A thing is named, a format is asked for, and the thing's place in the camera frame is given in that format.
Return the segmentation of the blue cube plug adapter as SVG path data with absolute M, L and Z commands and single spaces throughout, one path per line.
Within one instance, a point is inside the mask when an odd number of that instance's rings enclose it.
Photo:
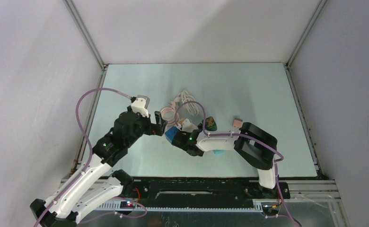
M 164 135 L 170 144 L 173 142 L 173 139 L 178 132 L 179 129 L 175 126 L 172 126 L 165 131 Z

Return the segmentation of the green cube plug adapter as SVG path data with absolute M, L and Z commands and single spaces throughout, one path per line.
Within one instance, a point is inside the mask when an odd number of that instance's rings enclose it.
M 207 117 L 205 120 L 202 121 L 202 127 L 206 131 L 217 131 L 218 126 L 212 116 Z

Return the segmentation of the teal power strip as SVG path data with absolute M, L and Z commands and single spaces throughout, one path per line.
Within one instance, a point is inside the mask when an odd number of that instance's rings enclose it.
M 213 153 L 214 153 L 215 155 L 219 155 L 219 154 L 224 153 L 224 150 L 213 150 Z

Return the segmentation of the small pink plug adapter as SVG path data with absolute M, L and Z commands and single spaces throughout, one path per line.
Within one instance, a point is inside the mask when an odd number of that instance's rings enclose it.
M 233 120 L 232 125 L 233 125 L 234 128 L 238 128 L 239 129 L 243 125 L 243 120 L 240 119 L 240 118 L 235 117 L 234 120 Z

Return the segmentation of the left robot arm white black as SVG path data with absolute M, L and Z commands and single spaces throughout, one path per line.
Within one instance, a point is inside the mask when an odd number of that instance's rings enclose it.
M 84 217 L 113 197 L 128 197 L 133 192 L 133 178 L 125 171 L 114 171 L 100 187 L 90 187 L 125 155 L 142 135 L 162 136 L 167 122 L 155 112 L 156 123 L 132 109 L 115 120 L 109 132 L 90 146 L 88 161 L 46 200 L 36 199 L 30 209 L 36 217 L 35 226 L 75 227 Z

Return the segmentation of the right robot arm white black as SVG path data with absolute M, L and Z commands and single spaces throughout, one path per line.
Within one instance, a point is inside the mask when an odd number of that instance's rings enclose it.
M 240 129 L 218 133 L 202 128 L 186 132 L 173 126 L 165 132 L 165 137 L 174 147 L 193 157 L 202 157 L 205 152 L 214 150 L 235 152 L 257 169 L 262 196 L 270 198 L 278 191 L 274 166 L 278 141 L 250 122 L 243 123 Z

